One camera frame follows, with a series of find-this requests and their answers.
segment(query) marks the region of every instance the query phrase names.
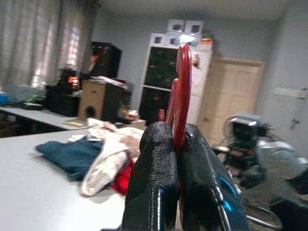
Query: white curtain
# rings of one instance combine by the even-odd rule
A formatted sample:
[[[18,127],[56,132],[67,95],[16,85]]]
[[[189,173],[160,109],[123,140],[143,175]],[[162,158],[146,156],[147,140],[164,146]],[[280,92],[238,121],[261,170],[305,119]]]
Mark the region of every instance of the white curtain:
[[[95,14],[98,4],[93,0],[65,0],[62,8],[62,42],[58,70],[70,65],[78,71],[87,70]]]
[[[0,0],[0,86],[43,88],[57,70],[83,70],[95,0]]]

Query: red handle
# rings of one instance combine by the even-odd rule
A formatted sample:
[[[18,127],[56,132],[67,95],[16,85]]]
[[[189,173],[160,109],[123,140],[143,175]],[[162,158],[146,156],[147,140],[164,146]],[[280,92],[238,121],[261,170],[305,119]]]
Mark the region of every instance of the red handle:
[[[174,122],[174,147],[179,150],[184,143],[185,126],[189,108],[192,85],[192,58],[187,44],[180,46],[177,56],[179,78],[172,83],[166,122]]]

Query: white table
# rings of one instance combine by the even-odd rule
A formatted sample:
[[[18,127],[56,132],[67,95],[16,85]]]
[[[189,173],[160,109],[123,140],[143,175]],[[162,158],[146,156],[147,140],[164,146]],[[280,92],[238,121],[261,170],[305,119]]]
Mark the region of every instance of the white table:
[[[125,198],[109,189],[95,197],[35,150],[47,141],[66,142],[87,130],[0,139],[0,229],[4,231],[99,231],[120,225]]]
[[[48,110],[37,111],[37,110],[25,110],[21,108],[0,107],[0,111],[3,111],[7,114],[11,114],[14,116],[20,116],[33,121],[37,121],[43,124],[48,124],[64,130],[78,130],[87,128],[86,126],[74,127],[63,124],[65,121],[77,119],[77,117],[66,117],[64,115],[56,114]]]

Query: white box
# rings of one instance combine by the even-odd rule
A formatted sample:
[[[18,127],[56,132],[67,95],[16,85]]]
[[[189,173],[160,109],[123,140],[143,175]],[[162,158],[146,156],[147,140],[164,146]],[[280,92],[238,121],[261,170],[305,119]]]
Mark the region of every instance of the white box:
[[[150,39],[150,46],[165,46],[166,45],[166,35],[159,33],[152,33]]]
[[[168,21],[167,31],[183,32],[184,31],[184,24],[185,24],[185,20],[170,19]]]
[[[180,45],[180,35],[178,32],[167,32],[166,33],[166,46],[178,48]]]
[[[203,21],[187,20],[184,32],[201,34],[202,29],[203,29]]]

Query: red object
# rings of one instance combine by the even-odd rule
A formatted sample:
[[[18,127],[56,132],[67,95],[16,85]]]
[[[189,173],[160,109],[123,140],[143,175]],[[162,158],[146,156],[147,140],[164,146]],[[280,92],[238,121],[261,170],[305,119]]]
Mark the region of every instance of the red object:
[[[117,174],[114,183],[111,186],[114,190],[121,193],[122,195],[127,194],[130,172],[134,165],[134,162],[132,159],[130,159],[130,164],[123,167],[123,170]]]
[[[184,143],[186,120],[191,97],[192,56],[187,44],[180,46],[177,56],[179,78],[172,83],[166,122],[174,124],[174,147],[179,152]]]
[[[164,109],[159,109],[158,121],[165,121],[165,110]]]

